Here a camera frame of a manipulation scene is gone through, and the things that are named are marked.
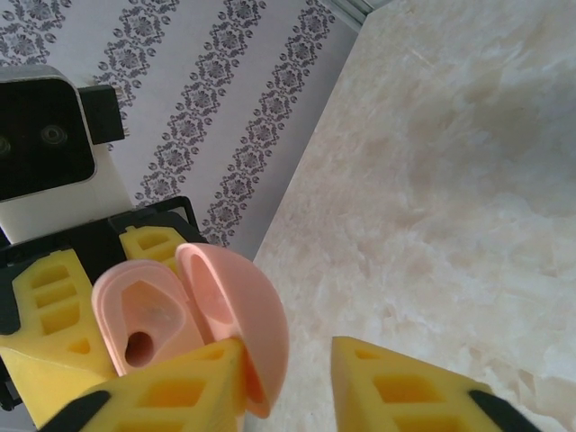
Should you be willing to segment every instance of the beige marble floor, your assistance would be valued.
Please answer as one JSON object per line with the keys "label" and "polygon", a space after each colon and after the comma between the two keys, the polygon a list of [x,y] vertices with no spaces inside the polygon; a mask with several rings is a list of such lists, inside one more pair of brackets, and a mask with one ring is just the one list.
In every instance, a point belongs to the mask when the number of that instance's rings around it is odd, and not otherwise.
{"label": "beige marble floor", "polygon": [[335,430],[334,335],[576,430],[576,2],[371,15],[256,263],[292,358],[273,416],[248,431]]}

